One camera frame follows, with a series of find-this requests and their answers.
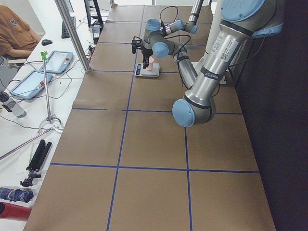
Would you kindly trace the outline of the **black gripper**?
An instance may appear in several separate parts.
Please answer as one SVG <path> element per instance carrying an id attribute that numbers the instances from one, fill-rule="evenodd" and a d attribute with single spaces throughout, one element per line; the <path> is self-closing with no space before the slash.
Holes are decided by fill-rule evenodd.
<path id="1" fill-rule="evenodd" d="M 135 54 L 137 50 L 141 50 L 143 55 L 143 68 L 149 66 L 149 59 L 152 56 L 152 49 L 146 48 L 143 44 L 143 40 L 140 37 L 134 36 L 131 42 L 132 53 Z"/>

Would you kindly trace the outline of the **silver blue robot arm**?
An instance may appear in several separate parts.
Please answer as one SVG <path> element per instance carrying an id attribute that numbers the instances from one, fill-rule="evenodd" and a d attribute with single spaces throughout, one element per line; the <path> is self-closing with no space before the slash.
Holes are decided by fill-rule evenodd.
<path id="1" fill-rule="evenodd" d="M 177 20 L 165 25 L 161 20 L 149 19 L 143 38 L 134 37 L 131 43 L 133 53 L 141 50 L 143 67 L 149 66 L 152 55 L 173 57 L 187 88 L 184 96 L 172 107 L 175 121 L 183 127 L 203 124 L 214 117 L 213 92 L 242 43 L 250 38 L 276 35 L 283 26 L 283 0 L 223 0 L 211 26 L 214 39 L 207 42 L 209 52 L 194 66 L 185 45 L 170 41 L 167 36 L 180 30 L 194 34 L 202 4 L 200 0 L 194 3 L 187 22 Z"/>
<path id="2" fill-rule="evenodd" d="M 195 1 L 188 22 L 178 20 L 169 25 L 165 25 L 162 20 L 147 20 L 144 36 L 140 44 L 140 49 L 143 54 L 143 68 L 149 66 L 149 58 L 152 55 L 155 55 L 157 58 L 164 58 L 170 55 L 177 65 L 184 86 L 187 89 L 193 86 L 197 78 L 197 72 L 187 55 L 185 44 L 171 41 L 166 36 L 180 30 L 191 34 L 196 33 L 196 23 L 202 4 L 202 0 Z"/>

